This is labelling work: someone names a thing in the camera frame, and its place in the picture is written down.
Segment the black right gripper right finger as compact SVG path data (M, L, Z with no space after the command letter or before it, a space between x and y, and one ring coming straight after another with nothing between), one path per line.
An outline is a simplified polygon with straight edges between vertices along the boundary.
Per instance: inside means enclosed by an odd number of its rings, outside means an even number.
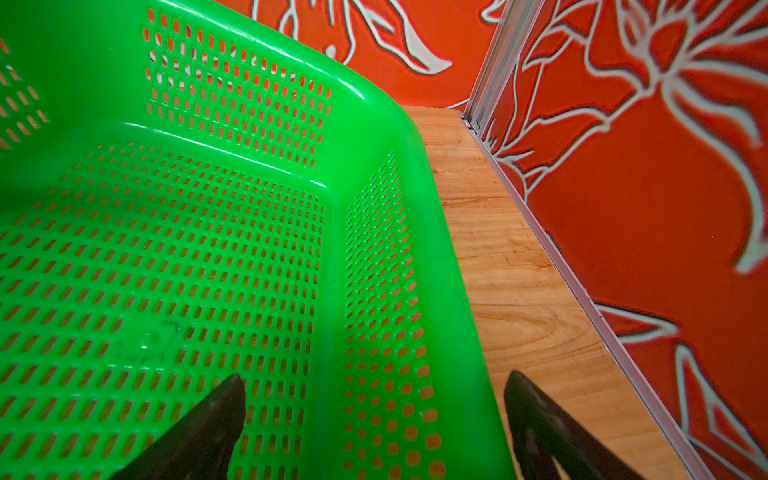
M520 371L510 373L504 403L515 458L525 479L639 479L641 476Z

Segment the green perforated plastic basket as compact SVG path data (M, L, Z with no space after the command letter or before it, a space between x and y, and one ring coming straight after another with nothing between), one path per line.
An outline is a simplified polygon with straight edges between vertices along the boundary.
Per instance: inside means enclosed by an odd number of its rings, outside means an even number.
M1 5L1 475L106 479L214 391L228 479L511 479L425 147L213 1Z

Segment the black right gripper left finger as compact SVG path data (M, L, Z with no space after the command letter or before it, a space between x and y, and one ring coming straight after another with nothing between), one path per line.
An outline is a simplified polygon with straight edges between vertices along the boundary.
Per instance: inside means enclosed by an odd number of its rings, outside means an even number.
M245 422L245 385L233 374L115 479L226 479Z

